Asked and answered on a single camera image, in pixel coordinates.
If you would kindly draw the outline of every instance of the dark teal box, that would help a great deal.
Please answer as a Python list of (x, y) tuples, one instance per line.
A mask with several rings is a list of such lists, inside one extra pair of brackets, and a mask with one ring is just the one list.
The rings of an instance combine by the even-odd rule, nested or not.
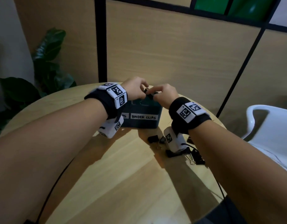
[(128, 101), (123, 108), (122, 127), (154, 129), (159, 125), (162, 106), (149, 98)]

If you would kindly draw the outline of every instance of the box label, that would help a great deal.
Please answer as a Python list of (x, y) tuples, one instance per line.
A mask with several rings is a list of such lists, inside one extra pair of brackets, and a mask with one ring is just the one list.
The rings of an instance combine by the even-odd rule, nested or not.
[(123, 116), (124, 119), (128, 119), (129, 118), (129, 113), (122, 112), (122, 116)]
[(158, 115), (131, 113), (131, 119), (158, 120)]

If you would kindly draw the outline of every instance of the black cable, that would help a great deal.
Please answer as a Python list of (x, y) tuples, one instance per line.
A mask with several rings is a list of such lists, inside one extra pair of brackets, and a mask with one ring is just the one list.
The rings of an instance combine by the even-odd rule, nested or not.
[[(189, 145), (189, 144), (186, 144), (186, 143), (182, 143), (181, 145), (187, 145), (187, 146), (189, 146), (189, 147), (191, 147), (191, 148), (197, 150), (197, 149), (194, 148), (193, 146), (191, 146), (191, 145)], [(231, 216), (231, 213), (230, 213), (230, 210), (229, 210), (229, 206), (228, 206), (228, 204), (227, 204), (227, 201), (225, 200), (225, 196), (224, 196), (224, 193), (223, 193), (222, 188), (221, 188), (221, 186), (220, 186), (220, 183), (217, 181), (217, 179), (216, 179), (216, 177), (215, 177), (214, 175), (213, 175), (213, 177), (215, 178), (215, 180), (216, 180), (216, 182), (217, 182), (217, 184), (218, 184), (218, 187), (219, 187), (219, 189), (220, 189), (220, 192), (221, 192), (221, 194), (222, 194), (223, 201), (224, 201), (224, 205), (225, 205), (225, 208), (226, 208), (227, 213), (228, 213), (228, 215), (229, 215), (230, 221), (231, 221), (231, 223), (235, 223), (234, 220), (233, 220), (233, 218), (232, 218), (232, 216)]]
[(51, 193), (52, 193), (53, 189), (55, 188), (55, 186), (56, 186), (56, 184), (58, 183), (59, 179), (61, 178), (61, 176), (63, 175), (63, 173), (66, 171), (66, 169), (68, 168), (68, 166), (71, 164), (71, 162), (69, 162), (69, 164), (65, 167), (65, 169), (62, 171), (62, 173), (60, 174), (60, 176), (58, 177), (58, 179), (56, 180), (56, 182), (55, 182), (54, 185), (52, 186), (52, 188), (51, 188), (51, 190), (50, 190), (50, 192), (49, 192), (49, 194), (48, 194), (48, 196), (47, 196), (47, 198), (46, 198), (46, 200), (45, 200), (45, 202), (44, 202), (44, 204), (43, 204), (43, 207), (42, 207), (42, 209), (41, 209), (41, 212), (40, 212), (40, 214), (38, 215), (38, 218), (37, 218), (37, 220), (36, 220), (36, 224), (38, 224), (39, 221), (40, 221), (41, 215), (42, 215), (42, 213), (43, 213), (43, 211), (44, 211), (44, 208), (45, 208), (45, 206), (46, 206), (46, 204), (47, 204), (47, 202), (48, 202), (48, 200), (49, 200), (49, 197), (51, 196)]

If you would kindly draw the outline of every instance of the wooden wall panel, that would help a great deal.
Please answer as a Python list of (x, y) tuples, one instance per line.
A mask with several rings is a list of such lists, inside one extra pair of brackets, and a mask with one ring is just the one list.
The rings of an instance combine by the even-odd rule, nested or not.
[(67, 32), (58, 56), (61, 69), (78, 85), (98, 82), (94, 0), (15, 0), (22, 28), (33, 51), (45, 32)]
[(190, 7), (190, 3), (191, 3), (191, 0), (153, 0), (153, 1), (159, 1), (159, 2), (164, 2), (168, 4), (181, 5), (181, 6), (186, 6), (186, 7)]
[(259, 28), (106, 2), (108, 81), (169, 83), (217, 113)]
[(243, 136), (246, 109), (260, 104), (287, 109), (287, 33), (264, 32), (219, 119)]

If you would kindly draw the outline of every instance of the chair backrest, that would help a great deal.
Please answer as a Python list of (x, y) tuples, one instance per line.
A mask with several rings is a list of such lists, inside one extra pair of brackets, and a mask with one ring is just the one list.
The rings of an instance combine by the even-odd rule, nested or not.
[(250, 123), (254, 125), (254, 117), (253, 115), (251, 117), (250, 113), (256, 109), (267, 110), (268, 115), (249, 143), (268, 151), (275, 151), (278, 154), (287, 156), (287, 109), (268, 105), (250, 106), (247, 109), (249, 125)]

